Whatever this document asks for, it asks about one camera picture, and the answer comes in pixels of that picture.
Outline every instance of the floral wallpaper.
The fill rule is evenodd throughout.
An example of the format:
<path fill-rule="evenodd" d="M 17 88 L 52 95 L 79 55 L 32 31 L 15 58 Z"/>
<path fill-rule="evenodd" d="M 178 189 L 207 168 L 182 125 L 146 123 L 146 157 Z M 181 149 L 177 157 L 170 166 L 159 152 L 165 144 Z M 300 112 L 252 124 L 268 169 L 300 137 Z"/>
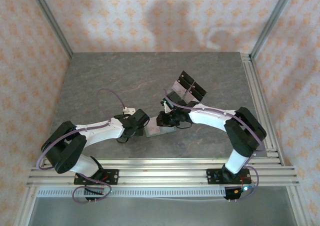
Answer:
<path fill-rule="evenodd" d="M 286 161 L 320 225 L 320 0 L 290 0 L 256 59 Z"/>
<path fill-rule="evenodd" d="M 69 59 L 35 0 L 0 1 L 0 224 L 12 225 Z"/>
<path fill-rule="evenodd" d="M 278 0 L 46 0 L 74 52 L 251 52 Z"/>

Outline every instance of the white cable tray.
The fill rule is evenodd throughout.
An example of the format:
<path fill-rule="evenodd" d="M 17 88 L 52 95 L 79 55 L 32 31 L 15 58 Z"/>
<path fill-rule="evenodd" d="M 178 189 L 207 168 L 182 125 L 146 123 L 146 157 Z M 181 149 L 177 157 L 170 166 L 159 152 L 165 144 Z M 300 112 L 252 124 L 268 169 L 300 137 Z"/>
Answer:
<path fill-rule="evenodd" d="M 37 197 L 72 197 L 73 190 L 70 187 L 41 187 Z M 163 188 L 113 188 L 108 197 L 222 197 L 226 195 L 224 187 L 163 187 Z M 75 192 L 75 197 L 95 196 L 84 189 Z"/>

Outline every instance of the patterned wall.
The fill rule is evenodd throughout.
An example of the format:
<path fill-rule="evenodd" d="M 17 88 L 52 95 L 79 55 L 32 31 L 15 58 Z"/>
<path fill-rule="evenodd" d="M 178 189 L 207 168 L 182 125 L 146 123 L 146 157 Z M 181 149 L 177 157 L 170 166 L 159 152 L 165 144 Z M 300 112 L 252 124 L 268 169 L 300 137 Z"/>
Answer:
<path fill-rule="evenodd" d="M 12 225 L 69 59 L 35 0 L 0 1 L 0 224 Z"/>
<path fill-rule="evenodd" d="M 320 225 L 320 0 L 290 0 L 256 64 L 286 160 Z"/>
<path fill-rule="evenodd" d="M 278 0 L 47 0 L 75 52 L 251 52 Z"/>

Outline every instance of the gray tabletop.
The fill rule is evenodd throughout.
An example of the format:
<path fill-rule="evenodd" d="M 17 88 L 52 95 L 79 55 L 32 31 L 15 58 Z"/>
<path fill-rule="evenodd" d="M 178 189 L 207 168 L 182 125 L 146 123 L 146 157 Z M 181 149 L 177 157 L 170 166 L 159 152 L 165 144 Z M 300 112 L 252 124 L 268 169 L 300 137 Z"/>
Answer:
<path fill-rule="evenodd" d="M 255 115 L 240 53 L 76 53 L 73 55 L 52 124 L 90 124 L 106 120 L 98 109 L 95 94 L 100 88 L 116 91 L 127 107 L 143 109 L 149 117 L 163 110 L 163 88 L 170 88 L 185 70 L 207 94 L 202 103 L 215 108 L 249 108 Z M 101 105 L 119 115 L 122 107 L 108 92 L 99 95 Z M 86 148 L 96 158 L 219 158 L 229 157 L 232 146 L 227 134 L 205 125 L 146 138 L 132 137 L 126 144 L 115 139 Z"/>

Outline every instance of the black mounting plate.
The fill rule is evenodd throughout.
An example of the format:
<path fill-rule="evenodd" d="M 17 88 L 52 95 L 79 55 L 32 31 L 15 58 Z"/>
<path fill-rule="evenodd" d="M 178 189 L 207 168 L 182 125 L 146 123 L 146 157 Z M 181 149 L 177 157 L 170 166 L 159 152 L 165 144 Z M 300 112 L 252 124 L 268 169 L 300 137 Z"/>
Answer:
<path fill-rule="evenodd" d="M 232 181 L 227 181 L 223 177 L 223 171 L 221 168 L 210 168 L 206 170 L 206 178 L 208 184 L 251 184 L 251 176 L 249 169 L 243 168 L 239 171 L 238 175 L 232 179 Z"/>
<path fill-rule="evenodd" d="M 117 185 L 119 179 L 119 170 L 118 169 L 102 169 L 102 178 L 99 181 L 106 182 L 110 185 Z M 97 183 L 85 179 L 80 176 L 78 173 L 75 174 L 74 182 L 75 185 L 97 185 Z"/>

